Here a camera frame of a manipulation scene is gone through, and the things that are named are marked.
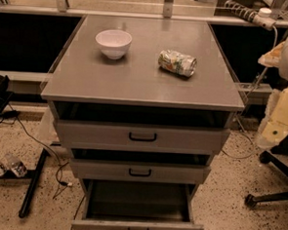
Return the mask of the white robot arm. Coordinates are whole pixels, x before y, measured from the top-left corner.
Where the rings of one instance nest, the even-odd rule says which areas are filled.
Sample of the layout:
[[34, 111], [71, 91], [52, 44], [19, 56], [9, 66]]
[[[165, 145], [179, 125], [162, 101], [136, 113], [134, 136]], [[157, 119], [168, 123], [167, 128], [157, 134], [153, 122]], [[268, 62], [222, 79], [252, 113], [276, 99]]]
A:
[[[277, 67], [279, 76], [288, 81], [288, 38], [259, 57], [258, 63], [265, 67]], [[272, 90], [266, 107], [266, 117], [258, 128], [256, 143], [260, 148], [271, 149], [286, 135], [288, 135], [288, 87], [282, 92], [278, 89]]]

